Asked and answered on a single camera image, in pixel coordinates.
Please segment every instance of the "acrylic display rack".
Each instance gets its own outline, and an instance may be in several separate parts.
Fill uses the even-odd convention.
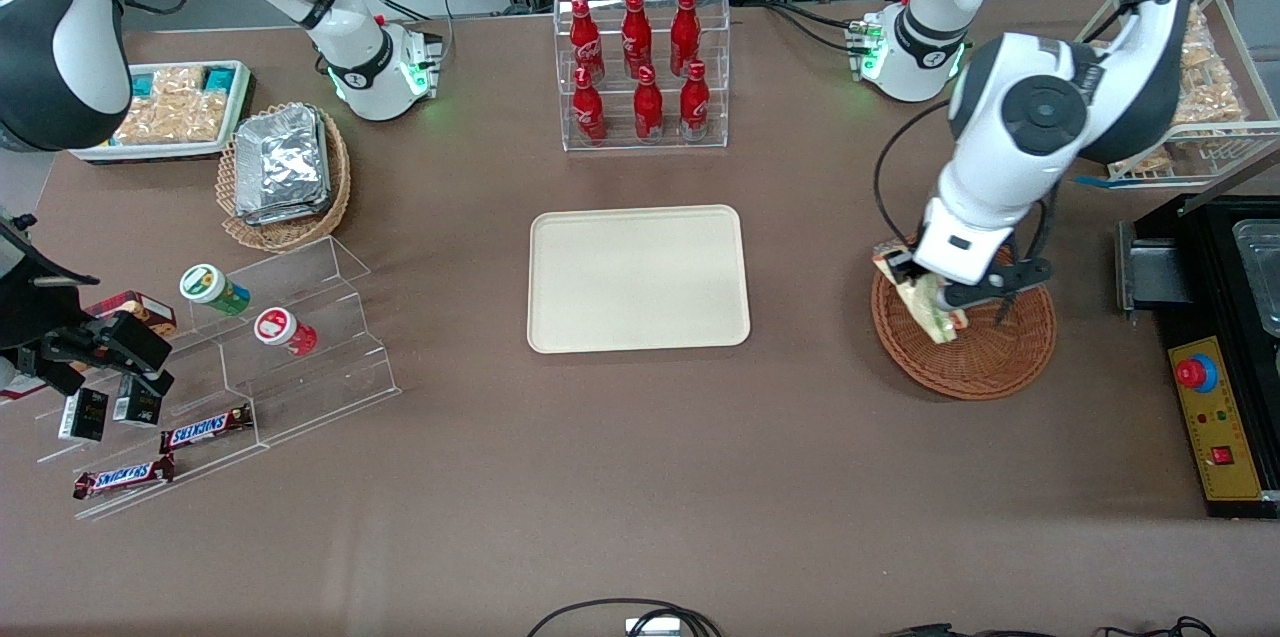
[[[369,331],[351,283],[365,274],[365,263],[333,237],[228,272],[252,295],[250,308],[228,318],[204,304],[191,306],[195,331],[172,340],[174,350],[165,368],[173,372],[174,386],[164,397],[159,427],[113,422],[109,408],[102,441],[65,443],[58,437],[59,404],[36,418],[40,454],[45,454],[37,463],[65,476],[67,500],[78,519],[101,519],[398,395],[387,347]],[[252,321],[270,306],[283,306],[315,327],[319,344],[311,354],[294,358],[284,347],[257,340]],[[106,371],[92,372],[84,382],[110,395],[113,405],[118,385],[118,374]],[[253,427],[174,452],[173,482],[72,499],[82,472],[157,459],[161,429],[182,427],[246,403],[253,409]]]
[[[645,0],[645,14],[653,27],[653,67],[662,90],[663,132],[657,145],[644,145],[636,137],[635,96],[636,81],[627,73],[622,58],[622,18],[627,8],[623,0],[590,0],[591,18],[600,31],[604,52],[604,81],[595,84],[604,101],[604,122],[608,139],[604,145],[591,145],[577,128],[573,114],[573,45],[568,35],[573,24],[570,0],[556,0],[553,22],[556,28],[556,77],[561,100],[561,136],[566,151],[618,150],[618,148],[723,148],[728,145],[728,0],[698,0],[698,20],[701,26],[698,56],[707,63],[707,86],[710,87],[707,136],[698,142],[686,142],[680,136],[680,91],[685,78],[671,73],[671,22],[676,18],[676,0]]]

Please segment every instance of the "aluminum foil container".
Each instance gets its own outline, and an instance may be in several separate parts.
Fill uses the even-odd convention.
[[[324,116],[306,104],[236,130],[236,216],[251,226],[324,214],[332,203]]]

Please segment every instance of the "red button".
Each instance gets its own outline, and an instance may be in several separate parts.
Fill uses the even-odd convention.
[[[1194,390],[1194,388],[1201,388],[1208,379],[1208,372],[1204,366],[1198,359],[1181,359],[1178,367],[1174,368],[1174,377],[1178,379],[1179,385],[1188,388],[1188,390]]]

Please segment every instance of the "table surface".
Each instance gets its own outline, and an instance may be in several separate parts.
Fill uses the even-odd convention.
[[[868,5],[828,12],[855,17]],[[1097,0],[993,0],[1009,28],[1071,37]],[[698,153],[567,157],[545,18],[457,24],[442,96],[358,122],[302,31],[132,35],[134,61],[241,59],[256,107],[330,110],[353,155],[338,237],[404,394],[279,449],[76,522],[37,468],[41,395],[0,409],[6,634],[524,634],[561,605],[649,596],[736,637],[964,631],[1087,634],[1189,613],[1275,634],[1275,524],[1203,518],[1153,324],[1112,306],[1110,230],[1169,194],[1065,185],[1051,292],[1060,339],[1021,394],[932,397],[873,331],[878,150],[918,105],[762,9],[736,9],[732,134]],[[951,151],[901,141],[884,194],[914,221]],[[225,237],[211,162],[91,168],[61,155],[38,244],[178,304],[189,263],[262,256]],[[753,333],[731,349],[540,356],[525,342],[529,228],[554,210],[727,203]],[[621,634],[631,610],[548,634]]]

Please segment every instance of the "coca-cola bottle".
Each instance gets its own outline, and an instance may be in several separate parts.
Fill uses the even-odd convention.
[[[658,90],[658,70],[653,64],[641,64],[640,86],[636,86],[636,137],[644,145],[658,145],[662,139],[662,91]]]
[[[707,64],[701,59],[689,63],[689,81],[680,91],[680,136],[686,142],[700,142],[707,136],[707,104],[712,91],[707,87]]]
[[[573,9],[573,26],[568,31],[568,41],[573,43],[573,59],[577,67],[586,67],[593,82],[604,81],[604,52],[600,49],[600,31],[591,19],[591,5],[586,0],[570,0]]]
[[[622,18],[622,54],[632,81],[640,78],[640,67],[653,63],[653,28],[644,13],[644,0],[626,0],[627,15]]]
[[[591,72],[586,67],[580,67],[573,72],[573,116],[577,119],[577,128],[582,132],[594,148],[604,145],[604,138],[609,134],[604,127],[604,101],[600,93],[591,86]]]
[[[690,60],[698,59],[698,40],[703,26],[698,22],[698,0],[676,0],[680,6],[671,23],[671,73],[685,77]]]

